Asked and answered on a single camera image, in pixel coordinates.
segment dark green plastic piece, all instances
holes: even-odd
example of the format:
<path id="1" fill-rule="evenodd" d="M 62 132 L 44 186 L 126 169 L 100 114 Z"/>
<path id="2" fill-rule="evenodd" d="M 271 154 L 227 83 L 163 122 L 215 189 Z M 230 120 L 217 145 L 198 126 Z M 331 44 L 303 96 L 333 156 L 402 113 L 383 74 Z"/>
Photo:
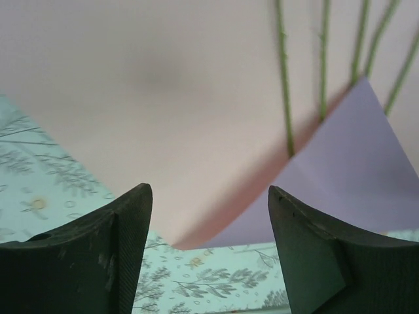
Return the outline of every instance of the dark green plastic piece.
<path id="1" fill-rule="evenodd" d="M 148 184 L 27 242 L 0 245 L 0 313 L 131 314 L 149 231 Z"/>
<path id="2" fill-rule="evenodd" d="M 268 207 L 293 314 L 419 313 L 419 243 L 357 228 L 275 186 Z"/>

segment leaf print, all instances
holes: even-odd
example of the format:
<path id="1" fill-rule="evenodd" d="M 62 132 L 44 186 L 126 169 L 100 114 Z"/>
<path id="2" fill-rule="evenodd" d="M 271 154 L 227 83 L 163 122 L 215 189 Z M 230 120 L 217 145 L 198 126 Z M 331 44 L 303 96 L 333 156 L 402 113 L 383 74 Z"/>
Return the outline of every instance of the leaf print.
<path id="1" fill-rule="evenodd" d="M 158 313 L 160 311 L 157 304 L 153 302 L 144 303 L 143 305 L 136 307 L 136 309 L 139 309 L 141 311 L 140 313 L 146 314 Z"/>
<path id="2" fill-rule="evenodd" d="M 165 253 L 176 253 L 177 252 L 177 250 L 174 248 L 174 247 L 172 247 L 171 245 L 169 245 L 169 244 L 166 244 L 165 246 L 164 246 L 164 252 Z"/>
<path id="3" fill-rule="evenodd" d="M 178 284 L 173 290 L 183 296 L 203 298 L 205 294 L 212 294 L 218 298 L 225 298 L 232 291 L 236 291 L 235 285 L 244 288 L 255 288 L 260 281 L 267 278 L 267 272 L 253 272 L 247 268 L 235 271 L 232 275 L 226 268 L 212 270 L 210 268 L 201 271 L 196 275 L 197 280 L 191 282 L 172 281 Z"/>
<path id="4" fill-rule="evenodd" d="M 56 176 L 56 185 L 61 185 L 63 191 L 70 190 L 74 196 L 91 196 L 100 185 L 86 169 L 69 155 L 54 156 L 49 153 L 33 154 L 45 173 Z"/>
<path id="5" fill-rule="evenodd" d="M 272 260 L 272 258 L 264 254 L 259 255 L 259 259 L 257 263 L 262 267 L 264 266 L 267 266 L 268 268 L 274 267 L 274 261 Z"/>
<path id="6" fill-rule="evenodd" d="M 270 291 L 263 302 L 263 309 L 274 307 L 276 309 L 289 307 L 288 295 L 286 290 Z"/>
<path id="7" fill-rule="evenodd" d="M 179 293 L 180 295 L 189 298 L 189 293 L 187 292 L 186 288 L 182 285 L 179 285 L 173 292 Z"/>
<path id="8" fill-rule="evenodd" d="M 20 111 L 12 111 L 8 113 L 1 112 L 0 116 L 0 136 L 6 137 L 23 131 L 38 130 L 28 116 Z"/>
<path id="9" fill-rule="evenodd" d="M 270 256 L 273 260 L 276 261 L 280 261 L 280 256 L 278 255 L 278 252 L 274 252 L 271 256 Z"/>
<path id="10" fill-rule="evenodd" d="M 207 287 L 207 291 L 208 291 L 210 294 L 214 295 L 214 296 L 218 296 L 219 298 L 227 299 L 227 297 L 226 297 L 226 296 L 223 296 L 221 293 L 219 293 L 219 292 L 217 291 L 217 289 L 215 289 L 215 288 L 213 288 L 213 287 L 211 287 L 211 286 Z"/>
<path id="11" fill-rule="evenodd" d="M 219 312 L 224 313 L 224 312 L 229 312 L 229 313 L 235 313 L 236 311 L 238 311 L 237 307 L 234 304 L 230 304 L 230 305 L 224 305 Z"/>
<path id="12" fill-rule="evenodd" d="M 251 275 L 251 270 L 245 268 L 243 270 L 236 270 L 230 277 L 232 283 L 241 283 Z"/>
<path id="13" fill-rule="evenodd" d="M 147 249 L 159 250 L 159 248 L 167 247 L 167 246 L 169 245 L 165 243 L 161 237 L 156 236 L 155 238 L 150 238 L 147 240 L 147 243 L 145 244 L 145 250 Z"/>
<path id="14" fill-rule="evenodd" d="M 141 262 L 142 269 L 149 269 L 151 267 L 151 263 L 147 260 L 148 256 L 143 257 L 143 261 Z"/>
<path id="15" fill-rule="evenodd" d="M 6 173 L 15 175 L 27 175 L 32 173 L 33 162 L 18 150 L 6 150 L 0 147 L 0 167 Z"/>
<path id="16" fill-rule="evenodd" d="M 203 270 L 203 271 L 200 271 L 199 273 L 197 273 L 196 276 L 199 279 L 203 279 L 203 278 L 207 277 L 211 273 L 211 271 L 212 271 L 211 268 L 207 268 L 206 270 Z"/>
<path id="17" fill-rule="evenodd" d="M 185 303 L 181 302 L 175 304 L 169 311 L 168 314 L 189 314 L 191 309 L 185 307 Z"/>
<path id="18" fill-rule="evenodd" d="M 170 276 L 170 271 L 166 267 L 159 267 L 151 276 L 150 280 L 159 281 Z"/>
<path id="19" fill-rule="evenodd" d="M 237 289 L 233 288 L 232 285 L 228 285 L 228 284 L 225 284 L 225 283 L 217 285 L 217 286 L 215 286 L 215 288 L 220 290 L 221 293 L 227 294 L 227 295 L 230 295 L 232 291 L 237 290 Z"/>
<path id="20" fill-rule="evenodd" d="M 80 213 L 71 213 L 71 214 L 68 214 L 66 217 L 67 218 L 70 218 L 70 219 L 77 219 L 77 218 L 82 217 L 82 214 L 80 214 Z"/>
<path id="21" fill-rule="evenodd" d="M 136 308 L 141 309 L 141 313 L 156 313 L 159 311 L 157 304 L 164 293 L 162 280 L 169 276 L 170 271 L 165 267 L 158 268 L 152 273 L 141 272 L 134 300 L 140 303 Z"/>

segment thorny stem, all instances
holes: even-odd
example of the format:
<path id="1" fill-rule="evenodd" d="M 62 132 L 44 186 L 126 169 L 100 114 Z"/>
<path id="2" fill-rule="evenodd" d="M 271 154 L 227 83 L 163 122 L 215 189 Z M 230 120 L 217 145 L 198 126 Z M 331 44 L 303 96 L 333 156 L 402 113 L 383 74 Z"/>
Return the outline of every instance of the thorny stem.
<path id="1" fill-rule="evenodd" d="M 277 0 L 278 9 L 278 36 L 279 36 L 279 51 L 280 51 L 280 65 L 281 65 L 281 83 L 282 83 L 282 97 L 285 111 L 285 127 L 287 131 L 287 148 L 288 155 L 291 158 L 294 156 L 294 138 L 291 121 L 291 105 L 289 100 L 289 82 L 287 70 L 287 53 L 285 49 L 285 29 L 283 26 L 282 16 L 282 0 Z"/>
<path id="2" fill-rule="evenodd" d="M 327 43 L 329 40 L 330 0 L 323 0 L 323 23 L 320 35 L 320 122 L 326 117 Z"/>
<path id="3" fill-rule="evenodd" d="M 390 92 L 390 96 L 388 98 L 387 104 L 384 106 L 384 113 L 386 114 L 386 116 L 388 116 L 393 109 L 395 100 L 397 96 L 399 95 L 401 87 L 406 79 L 407 73 L 409 73 L 412 67 L 413 61 L 418 53 L 418 48 L 419 48 L 419 28 L 416 31 L 416 35 L 414 37 L 412 45 L 410 46 L 410 50 L 405 60 L 405 63 L 403 64 L 403 67 L 401 68 L 401 71 L 399 72 L 399 75 L 397 76 L 397 80 L 395 81 L 395 84 Z"/>
<path id="4" fill-rule="evenodd" d="M 369 7 L 371 0 L 363 0 L 361 19 L 359 20 L 358 35 L 355 46 L 354 60 L 352 62 L 352 79 L 351 84 L 354 85 L 358 80 L 359 57 L 361 56 L 363 41 L 365 37 L 365 29 L 368 20 Z"/>
<path id="5" fill-rule="evenodd" d="M 371 77 L 371 73 L 373 71 L 373 64 L 374 64 L 374 60 L 375 60 L 375 56 L 377 53 L 377 48 L 378 45 L 380 44 L 380 40 L 384 34 L 384 31 L 386 30 L 388 24 L 390 23 L 390 20 L 392 19 L 397 6 L 400 4 L 400 0 L 391 0 L 386 12 L 384 13 L 380 24 L 378 25 L 378 28 L 374 34 L 373 37 L 373 41 L 371 43 L 371 47 L 369 50 L 369 56 L 368 56 L 368 61 L 367 61 L 367 66 L 365 67 L 365 75 L 370 78 Z"/>

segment purple paper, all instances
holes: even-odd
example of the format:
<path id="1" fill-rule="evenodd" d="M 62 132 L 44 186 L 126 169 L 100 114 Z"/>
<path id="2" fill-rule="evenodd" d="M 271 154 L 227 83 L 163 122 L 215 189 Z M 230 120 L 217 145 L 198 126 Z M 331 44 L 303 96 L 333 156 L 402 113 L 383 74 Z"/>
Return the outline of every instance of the purple paper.
<path id="1" fill-rule="evenodd" d="M 366 78 L 272 182 L 372 232 L 419 228 L 419 178 Z M 273 242 L 268 190 L 201 248 Z"/>

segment floral patterned paper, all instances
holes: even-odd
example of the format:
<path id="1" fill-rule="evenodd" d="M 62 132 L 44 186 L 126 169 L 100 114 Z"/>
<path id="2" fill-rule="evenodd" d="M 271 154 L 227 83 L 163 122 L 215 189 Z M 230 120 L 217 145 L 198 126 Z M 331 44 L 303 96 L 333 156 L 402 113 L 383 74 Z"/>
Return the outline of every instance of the floral patterned paper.
<path id="1" fill-rule="evenodd" d="M 0 243 L 26 241 L 113 199 L 80 163 L 0 96 Z M 419 231 L 388 236 L 418 241 Z M 258 309 L 290 313 L 275 243 L 178 251 L 150 232 L 133 314 Z"/>

